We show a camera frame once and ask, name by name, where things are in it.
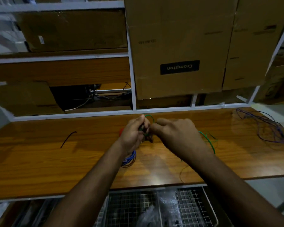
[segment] forearm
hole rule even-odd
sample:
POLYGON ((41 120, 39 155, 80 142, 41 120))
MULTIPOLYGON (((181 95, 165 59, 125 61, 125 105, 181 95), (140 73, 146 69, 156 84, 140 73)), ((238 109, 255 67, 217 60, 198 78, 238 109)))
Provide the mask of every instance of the forearm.
POLYGON ((117 141, 87 175, 62 199, 46 227, 92 226, 124 159, 117 141))
POLYGON ((284 216, 207 148, 191 156, 188 164, 211 188, 235 226, 284 226, 284 216))

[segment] white label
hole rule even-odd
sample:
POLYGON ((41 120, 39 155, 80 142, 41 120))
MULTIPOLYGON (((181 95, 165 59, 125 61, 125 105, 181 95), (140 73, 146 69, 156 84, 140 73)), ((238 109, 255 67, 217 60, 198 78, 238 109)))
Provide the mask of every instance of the white label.
POLYGON ((1 81, 0 82, 0 86, 4 86, 4 85, 7 85, 7 82, 6 81, 1 81))
POLYGON ((42 37, 42 36, 38 36, 38 37, 39 37, 40 43, 41 43, 41 44, 45 44, 45 43, 44 43, 44 40, 43 40, 43 37, 42 37))

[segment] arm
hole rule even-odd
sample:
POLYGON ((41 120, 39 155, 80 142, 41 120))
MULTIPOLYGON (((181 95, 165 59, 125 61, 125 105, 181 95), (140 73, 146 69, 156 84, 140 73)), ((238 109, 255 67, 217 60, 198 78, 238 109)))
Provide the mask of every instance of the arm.
POLYGON ((189 119, 158 119, 150 132, 207 183, 235 226, 283 226, 284 216, 228 168, 189 119))
POLYGON ((144 115, 128 123, 120 138, 61 200, 44 227, 90 227, 94 224, 123 159, 144 141, 143 132, 138 131, 142 124, 148 131, 150 122, 144 115))

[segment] wooden desk surface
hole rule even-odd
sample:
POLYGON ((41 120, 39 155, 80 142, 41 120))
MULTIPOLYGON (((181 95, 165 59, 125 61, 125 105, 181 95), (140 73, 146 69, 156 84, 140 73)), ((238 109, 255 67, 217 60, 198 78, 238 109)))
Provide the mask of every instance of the wooden desk surface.
MULTIPOLYGON (((190 118, 211 133, 216 155, 243 179, 284 175, 284 145, 261 141, 252 119, 234 109, 152 114, 190 118)), ((0 130, 0 198, 67 193, 137 115, 14 122, 0 130), (66 137, 73 134, 60 146, 66 137)), ((112 188, 202 183, 191 168, 155 137, 137 149, 133 166, 120 168, 112 188)))

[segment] white shelf frame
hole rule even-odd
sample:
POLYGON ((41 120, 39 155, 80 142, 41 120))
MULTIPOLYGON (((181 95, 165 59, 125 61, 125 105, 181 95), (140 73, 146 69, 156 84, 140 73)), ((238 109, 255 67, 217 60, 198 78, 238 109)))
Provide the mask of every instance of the white shelf frame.
MULTIPOLYGON (((15 5, 0 5, 0 13, 12 13, 23 11, 53 11, 53 10, 83 10, 83 9, 103 9, 103 8, 124 8, 124 1, 87 1, 87 2, 69 2, 69 3, 42 3, 42 4, 15 4, 15 5)), ((278 53, 282 43, 284 41, 284 32, 280 37, 280 40, 275 48, 268 69, 273 63, 276 54, 278 53)), ((44 120, 44 119, 65 119, 65 118, 80 118, 80 117, 94 117, 94 116, 112 116, 112 115, 129 115, 129 114, 150 114, 150 113, 162 113, 162 112, 176 112, 176 111, 193 111, 193 110, 209 110, 209 109, 222 109, 222 108, 237 108, 237 107, 250 107, 253 100, 260 88, 255 87, 252 96, 246 99, 245 103, 230 103, 230 104, 217 104, 209 106, 196 106, 197 95, 192 97, 190 107, 167 107, 167 108, 153 108, 137 110, 136 108, 136 88, 135 78, 133 71, 133 61, 131 55, 131 46, 129 31, 127 29, 127 42, 128 53, 108 53, 108 54, 92 54, 92 55, 75 55, 75 56, 56 56, 56 57, 31 57, 31 58, 8 58, 0 59, 0 64, 5 63, 20 63, 20 62, 40 62, 40 61, 65 61, 65 60, 79 60, 79 59, 100 59, 100 58, 112 58, 112 57, 129 57, 130 66, 130 80, 131 80, 131 92, 132 92, 132 110, 118 110, 118 111, 102 111, 102 112, 87 112, 87 113, 67 113, 67 114, 55 114, 55 115, 40 115, 40 116, 14 116, 11 112, 1 108, 3 113, 8 117, 11 122, 17 121, 30 121, 30 120, 44 120)))

